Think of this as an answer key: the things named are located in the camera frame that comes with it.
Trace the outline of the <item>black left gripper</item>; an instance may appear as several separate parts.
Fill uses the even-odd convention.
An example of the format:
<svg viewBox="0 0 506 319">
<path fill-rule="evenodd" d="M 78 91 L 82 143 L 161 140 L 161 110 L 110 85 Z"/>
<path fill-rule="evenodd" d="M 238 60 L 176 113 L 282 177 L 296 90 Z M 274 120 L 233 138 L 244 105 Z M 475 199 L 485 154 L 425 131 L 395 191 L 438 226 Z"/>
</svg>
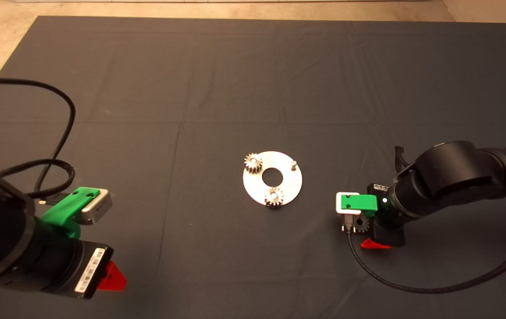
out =
<svg viewBox="0 0 506 319">
<path fill-rule="evenodd" d="M 89 300 L 100 291 L 122 292 L 127 278 L 111 261 L 113 248 L 107 244 L 70 238 L 44 222 L 37 222 L 35 277 L 40 291 Z"/>
</svg>

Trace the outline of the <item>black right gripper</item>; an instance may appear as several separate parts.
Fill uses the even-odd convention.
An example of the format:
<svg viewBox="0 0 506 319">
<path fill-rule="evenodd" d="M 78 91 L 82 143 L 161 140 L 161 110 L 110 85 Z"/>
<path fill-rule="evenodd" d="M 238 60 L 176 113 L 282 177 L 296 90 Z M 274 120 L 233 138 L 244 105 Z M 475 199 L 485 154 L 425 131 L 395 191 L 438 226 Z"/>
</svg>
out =
<svg viewBox="0 0 506 319">
<path fill-rule="evenodd" d="M 389 197 L 389 186 L 371 183 L 368 194 L 374 195 L 377 210 L 370 218 L 369 234 L 371 239 L 361 242 L 361 248 L 366 250 L 387 250 L 392 247 L 401 248 L 406 245 L 404 226 L 400 217 L 402 213 Z"/>
</svg>

